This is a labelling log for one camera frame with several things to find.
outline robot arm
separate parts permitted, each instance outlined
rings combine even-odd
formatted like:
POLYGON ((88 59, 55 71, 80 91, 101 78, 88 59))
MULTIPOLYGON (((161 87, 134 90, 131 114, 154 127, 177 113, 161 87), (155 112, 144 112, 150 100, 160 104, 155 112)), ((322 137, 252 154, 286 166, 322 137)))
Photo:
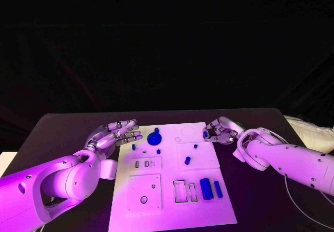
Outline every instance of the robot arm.
POLYGON ((115 147, 142 138, 135 120, 102 125, 91 133, 83 149, 0 178, 0 231, 33 231, 92 194, 99 178, 114 179, 115 147), (43 193, 55 198, 44 205, 43 193))
POLYGON ((334 196, 334 156, 288 144, 265 128, 245 130, 239 123, 219 117, 203 129, 206 141, 230 144, 234 139, 234 157, 255 169, 269 166, 289 179, 334 196))

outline black cloth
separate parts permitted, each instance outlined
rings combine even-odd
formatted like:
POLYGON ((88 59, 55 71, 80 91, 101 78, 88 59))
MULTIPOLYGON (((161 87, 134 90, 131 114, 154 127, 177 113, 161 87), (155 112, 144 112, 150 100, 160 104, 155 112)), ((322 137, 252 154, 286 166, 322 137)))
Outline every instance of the black cloth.
MULTIPOLYGON (((137 119, 138 125, 190 122, 210 123, 226 116, 249 127, 263 127, 278 133, 291 144, 304 145, 281 112, 272 108, 191 111, 151 111, 86 114, 46 114, 24 141, 4 172, 8 175, 82 149, 89 133, 105 123, 137 119)), ((191 228, 184 231, 331 231, 314 223, 295 208, 285 189, 283 177, 272 167, 255 170, 232 155, 236 144, 214 144, 220 170, 227 187, 237 224, 191 228)), ((118 151, 111 159, 118 159, 118 151)), ((305 213, 334 226, 334 209, 319 192, 288 180, 291 194, 305 213)), ((67 210, 43 231, 108 231, 114 181, 99 180, 95 192, 67 210)))

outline rectangular hole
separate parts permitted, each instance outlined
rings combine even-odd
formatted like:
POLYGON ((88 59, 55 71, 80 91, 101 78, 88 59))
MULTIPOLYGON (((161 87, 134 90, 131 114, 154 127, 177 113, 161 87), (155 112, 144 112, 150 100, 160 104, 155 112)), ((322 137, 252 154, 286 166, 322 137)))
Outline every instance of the rectangular hole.
POLYGON ((184 180, 174 180, 175 203, 188 202, 184 180))
POLYGON ((191 202, 197 202, 197 194, 196 194, 194 184, 188 184, 188 191, 190 191, 191 202))

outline white pillow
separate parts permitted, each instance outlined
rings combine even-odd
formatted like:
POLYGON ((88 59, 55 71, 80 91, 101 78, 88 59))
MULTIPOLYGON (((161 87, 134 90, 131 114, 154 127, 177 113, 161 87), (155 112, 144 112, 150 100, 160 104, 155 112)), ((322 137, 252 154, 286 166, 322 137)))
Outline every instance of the white pillow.
POLYGON ((329 153, 334 150, 334 128, 318 127, 299 118, 283 116, 306 148, 329 153))

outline small blue cylinder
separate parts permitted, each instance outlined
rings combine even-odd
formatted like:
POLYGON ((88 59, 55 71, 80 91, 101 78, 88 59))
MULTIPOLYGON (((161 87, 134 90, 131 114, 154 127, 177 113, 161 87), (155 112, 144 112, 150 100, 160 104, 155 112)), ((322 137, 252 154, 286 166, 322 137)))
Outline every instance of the small blue cylinder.
POLYGON ((184 164, 188 165, 188 163, 190 163, 190 157, 187 156, 187 157, 186 157, 184 164))
POLYGON ((222 197, 223 197, 223 193, 222 193, 222 190, 220 190, 220 186, 219 186, 219 182, 217 182, 217 181, 214 181, 214 187, 216 187, 217 197, 222 198, 222 197))
POLYGON ((210 180, 207 178, 200 180, 200 188, 201 188, 203 199, 204 200, 213 199, 210 180))

